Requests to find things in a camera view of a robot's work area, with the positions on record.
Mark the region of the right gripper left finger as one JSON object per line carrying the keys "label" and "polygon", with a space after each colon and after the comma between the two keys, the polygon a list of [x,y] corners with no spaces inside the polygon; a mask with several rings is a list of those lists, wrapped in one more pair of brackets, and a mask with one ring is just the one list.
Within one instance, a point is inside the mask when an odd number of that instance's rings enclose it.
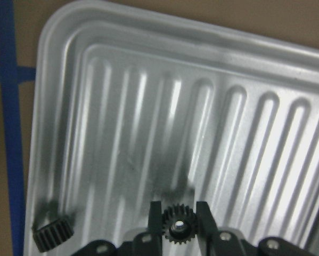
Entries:
{"label": "right gripper left finger", "polygon": [[162,237],[162,207],[160,201],[150,203],[147,231]]}

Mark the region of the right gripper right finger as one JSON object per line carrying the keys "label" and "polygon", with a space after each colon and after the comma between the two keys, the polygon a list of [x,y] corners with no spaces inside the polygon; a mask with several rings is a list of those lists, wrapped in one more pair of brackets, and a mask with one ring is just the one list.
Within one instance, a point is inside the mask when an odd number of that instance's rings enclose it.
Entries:
{"label": "right gripper right finger", "polygon": [[198,201],[196,203],[196,216],[198,221],[198,240],[207,240],[218,233],[216,221],[207,202]]}

